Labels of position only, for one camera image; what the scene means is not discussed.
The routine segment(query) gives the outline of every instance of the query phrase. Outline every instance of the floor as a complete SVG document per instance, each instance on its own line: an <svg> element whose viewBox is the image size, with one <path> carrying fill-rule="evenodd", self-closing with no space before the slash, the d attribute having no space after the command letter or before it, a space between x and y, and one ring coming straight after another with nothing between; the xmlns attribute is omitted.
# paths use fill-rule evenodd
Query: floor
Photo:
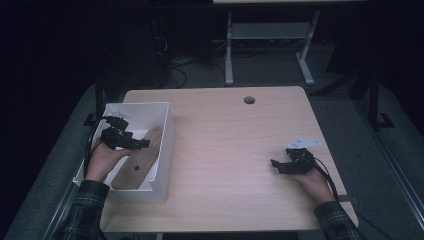
<svg viewBox="0 0 424 240"><path fill-rule="evenodd" d="M214 42L213 55L207 60L190 61L195 56L184 52L176 54L174 67L179 70L170 70L173 80L164 88L225 87L220 43ZM334 50L332 43L318 43L310 48L307 63L315 80L313 86L305 84L295 59L294 53L302 42L236 44L233 87L295 85L311 93L342 77L326 72ZM366 118L368 97L350 99L351 85L344 85L326 96L310 96L309 100L358 213L359 230L368 239L424 239L423 226L419 225L404 197L388 160L392 155L397 159L418 197L424 199L424 176L420 172L424 169L424 137L402 112L396 97L383 86L380 88L379 110L388 114L395 127L374 131ZM52 219L60 219L65 203L75 192L71 179L82 159L89 134L89 127L83 123L88 114L95 112L94 99L94 88L91 87L76 106L6 239L45 239L54 230L56 223ZM381 141L391 150L390 156L382 151ZM155 239L152 233L105 234L111 240L124 237ZM194 238L186 235L185 239ZM222 239L235 238L224 235ZM259 234L258 239L275 239L275 234ZM299 239L320 240L324 237L320 231L307 231L300 232Z"/></svg>

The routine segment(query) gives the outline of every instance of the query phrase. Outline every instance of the gray carpet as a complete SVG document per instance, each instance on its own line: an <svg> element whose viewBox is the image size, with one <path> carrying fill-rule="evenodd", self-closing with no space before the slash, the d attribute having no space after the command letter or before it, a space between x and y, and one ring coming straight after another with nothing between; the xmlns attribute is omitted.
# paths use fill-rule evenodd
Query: gray carpet
<svg viewBox="0 0 424 240"><path fill-rule="evenodd" d="M252 56L234 58L234 87L296 85L302 86L306 92L313 92L341 77L325 71L334 46L313 45L307 62L316 83L307 86L294 56L298 47L293 44L266 51L261 48L253 51ZM223 68L224 58L215 57L212 62ZM188 78L183 88L224 87L224 75L211 61L187 64L179 69ZM182 74L172 73L182 82ZM310 97L310 102L354 208L393 239L424 239L423 229L394 180L375 132L363 116L362 108L366 107L367 98L359 102L348 98L350 85L325 97ZM91 87L76 106L6 239L43 239L49 234L47 230L54 229L50 226L51 219L59 217L66 198L72 197L75 191L71 180L82 160L89 133L83 123L89 113L94 113L94 106L94 89ZM387 113L396 126L382 129L380 136L387 141L417 193L424 199L424 177L420 171L424 169L424 138L403 113L393 94L385 88L381 88L380 110ZM360 231L368 239L386 239L364 219L359 218L359 222ZM106 236L111 240L137 239L133 233L106 233ZM140 239L155 239L152 234L140 233L138 236ZM299 239L324 238L320 231L308 231L301 232Z"/></svg>

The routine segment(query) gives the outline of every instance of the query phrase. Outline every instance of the white box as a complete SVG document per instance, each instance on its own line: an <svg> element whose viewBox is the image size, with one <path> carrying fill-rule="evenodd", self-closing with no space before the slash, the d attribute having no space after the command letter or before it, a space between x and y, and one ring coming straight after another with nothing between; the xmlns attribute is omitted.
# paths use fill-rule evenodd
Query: white box
<svg viewBox="0 0 424 240"><path fill-rule="evenodd" d="M133 138L141 139L149 129L163 129L159 155L145 180L138 189L116 190L111 182L128 157L122 158L109 173L105 184L111 187L108 200L115 202L165 202L168 192L169 174L174 145L175 126L169 109L169 103L113 103L107 104L103 116L122 115L127 121L126 131L133 132ZM94 135L93 142L99 138L103 129L110 125L102 120ZM84 180L83 164L81 164L73 181L78 186Z"/></svg>

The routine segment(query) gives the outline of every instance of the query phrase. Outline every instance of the dark background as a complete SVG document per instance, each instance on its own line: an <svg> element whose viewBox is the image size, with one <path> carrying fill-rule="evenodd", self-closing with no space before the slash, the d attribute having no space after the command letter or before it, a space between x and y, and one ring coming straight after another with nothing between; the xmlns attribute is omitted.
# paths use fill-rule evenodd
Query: dark background
<svg viewBox="0 0 424 240"><path fill-rule="evenodd" d="M161 67L165 63L153 51L151 34L167 37L171 48L197 44L189 39L207 41L225 36L225 29L220 27L226 22L222 12L167 13L155 25L161 30L155 32L151 16L145 12L98 6L95 1L0 3L0 237L9 228L73 108L96 77L102 76L105 88L118 89L109 92L110 98L128 89L159 88L166 81ZM366 10L354 13L323 11L314 36L315 42L324 38L338 41L329 66L334 72L349 73L361 66L370 53L376 56L383 69L379 71L381 82L397 95L422 133L423 16L420 0L373 1ZM200 19L197 25L193 25L194 17ZM144 47L134 46L137 36ZM138 74L120 66L99 47L99 42L140 69ZM144 61L129 53L131 46L136 47L133 52ZM111 87L111 79L119 79L121 84Z"/></svg>

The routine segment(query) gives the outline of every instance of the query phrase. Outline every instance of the light wood surface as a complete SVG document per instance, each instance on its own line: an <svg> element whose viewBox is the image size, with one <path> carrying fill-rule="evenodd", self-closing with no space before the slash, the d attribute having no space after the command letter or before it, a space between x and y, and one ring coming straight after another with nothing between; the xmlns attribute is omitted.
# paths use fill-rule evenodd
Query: light wood surface
<svg viewBox="0 0 424 240"><path fill-rule="evenodd" d="M326 3L326 2L365 2L368 0L213 0L213 3Z"/></svg>
<svg viewBox="0 0 424 240"><path fill-rule="evenodd" d="M256 102L244 103L246 96ZM285 231L319 229L314 201L270 159L289 161L287 144L325 163L340 195L340 176L300 87L130 91L125 102L169 102L176 126L165 203L106 202L101 227L113 232ZM342 206L357 224L349 202Z"/></svg>

